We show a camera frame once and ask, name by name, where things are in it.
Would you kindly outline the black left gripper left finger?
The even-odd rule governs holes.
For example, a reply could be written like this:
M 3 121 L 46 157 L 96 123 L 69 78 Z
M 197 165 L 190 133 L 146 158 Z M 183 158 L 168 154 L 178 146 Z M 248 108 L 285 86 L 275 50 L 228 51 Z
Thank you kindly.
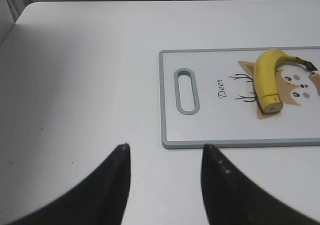
M 120 225 L 131 186 L 131 150 L 118 145 L 83 181 L 14 225 Z

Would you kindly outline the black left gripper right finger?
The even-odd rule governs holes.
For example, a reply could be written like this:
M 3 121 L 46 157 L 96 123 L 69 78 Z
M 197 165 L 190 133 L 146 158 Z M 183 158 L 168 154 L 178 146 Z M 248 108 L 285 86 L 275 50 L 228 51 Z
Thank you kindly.
M 242 173 L 215 145 L 205 144 L 202 199 L 211 225 L 317 225 Z

